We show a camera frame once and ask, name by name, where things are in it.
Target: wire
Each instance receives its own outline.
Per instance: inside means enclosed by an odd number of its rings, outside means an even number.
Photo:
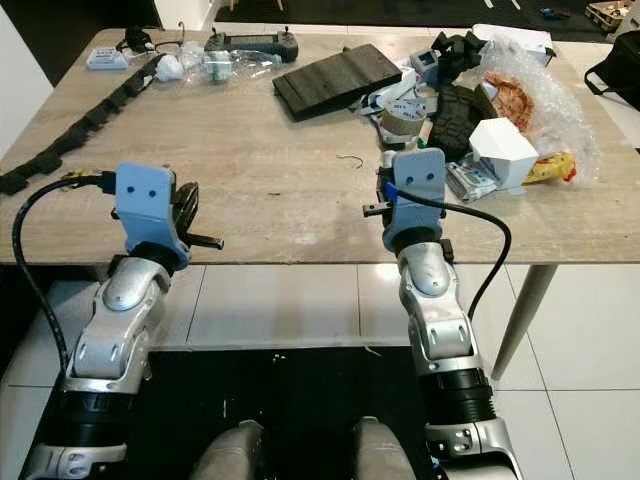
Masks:
[[[36,193],[31,195],[27,201],[20,207],[18,213],[16,214],[16,219],[13,222],[13,230],[11,232],[11,241],[13,244],[13,255],[16,258],[16,264],[18,268],[22,271],[23,275],[27,279],[27,282],[31,289],[36,294],[36,298],[38,302],[42,306],[44,314],[47,318],[47,322],[49,323],[49,327],[51,328],[51,333],[53,333],[53,338],[56,342],[56,347],[58,348],[58,358],[60,360],[60,370],[62,374],[67,370],[67,366],[69,364],[69,353],[67,351],[67,344],[64,340],[64,334],[62,333],[62,329],[60,328],[60,323],[56,318],[56,315],[47,300],[45,294],[40,290],[40,287],[36,283],[31,270],[29,269],[29,265],[24,258],[24,252],[22,251],[22,224],[24,223],[24,219],[27,216],[31,207],[44,197],[47,193],[57,190],[63,187],[82,187],[85,185],[98,185],[102,180],[101,176],[84,176],[84,177],[74,177],[74,178],[65,178],[63,180],[58,180],[57,182],[50,183],[49,185],[41,188]]]
[[[472,320],[473,314],[476,311],[476,307],[478,306],[478,303],[480,302],[482,295],[484,295],[484,292],[487,290],[487,288],[491,284],[491,281],[496,276],[496,274],[500,270],[500,267],[502,267],[502,265],[504,264],[504,261],[506,260],[507,255],[509,254],[509,249],[511,248],[511,230],[509,230],[509,227],[507,226],[507,224],[504,223],[502,220],[500,220],[498,217],[494,217],[493,215],[483,212],[481,210],[464,207],[462,205],[455,205],[453,203],[429,200],[429,199],[414,195],[412,193],[405,192],[404,190],[400,190],[395,186],[393,188],[395,189],[396,193],[400,197],[406,198],[407,200],[410,200],[412,202],[419,203],[427,207],[443,208],[445,210],[464,213],[465,215],[470,215],[472,217],[480,218],[482,220],[486,220],[487,222],[491,222],[494,225],[496,225],[498,228],[500,228],[500,230],[502,230],[502,233],[504,234],[504,244],[502,245],[502,251],[500,252],[500,256],[498,257],[493,268],[487,275],[487,278],[485,278],[484,282],[482,282],[482,285],[480,285],[480,288],[476,292],[476,295],[473,297],[473,301],[471,302],[471,306],[469,307],[468,315],[469,315],[469,319]]]

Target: yellow package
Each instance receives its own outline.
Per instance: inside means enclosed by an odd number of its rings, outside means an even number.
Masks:
[[[553,157],[538,160],[523,183],[526,185],[550,178],[561,178],[565,182],[570,182],[575,175],[575,157],[570,153],[559,153]]]

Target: small white box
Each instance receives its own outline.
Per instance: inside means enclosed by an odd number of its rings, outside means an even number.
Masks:
[[[485,23],[475,24],[471,31],[480,40],[488,41],[493,40],[494,37],[507,37],[533,55],[543,67],[549,65],[551,59],[556,56],[549,32],[487,25]]]
[[[517,188],[538,160],[538,152],[508,118],[482,120],[469,138],[473,159],[498,179],[498,190]]]

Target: table leg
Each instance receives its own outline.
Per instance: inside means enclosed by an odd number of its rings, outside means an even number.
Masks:
[[[498,358],[493,366],[491,377],[494,380],[500,380],[511,361],[511,357],[516,353],[520,340],[538,311],[540,302],[542,302],[557,269],[558,265],[531,265],[529,267],[527,277],[511,312],[507,330],[504,332]]]

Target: wooden tabletop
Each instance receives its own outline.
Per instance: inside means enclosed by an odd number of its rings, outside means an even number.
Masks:
[[[90,72],[91,48],[115,45],[121,30],[100,32],[0,163],[6,172],[29,160],[133,73]],[[187,32],[187,40],[206,40]],[[154,32],[156,42],[176,32]],[[298,35],[297,68],[373,43],[392,60],[431,44],[425,37]],[[562,58],[552,74],[582,104],[603,154],[591,188],[536,185],[520,196],[500,192],[473,204],[503,219],[513,232],[511,263],[640,261],[640,157]],[[13,262],[10,230],[19,206],[37,188],[76,168],[115,169],[120,162],[168,166],[178,184],[198,181],[194,233],[223,237],[222,252],[193,248],[194,263],[342,263],[393,261],[382,246],[379,217],[361,206],[375,201],[380,147],[374,128],[346,110],[294,123],[266,74],[227,86],[154,82],[62,168],[33,177],[12,197],[0,196],[0,262]],[[356,155],[364,159],[338,158]],[[447,192],[447,200],[455,201]],[[124,233],[109,217],[114,197],[93,187],[56,192],[29,214],[28,260],[95,264],[123,253]],[[502,244],[497,229],[451,213],[445,236],[459,262],[491,263]]]

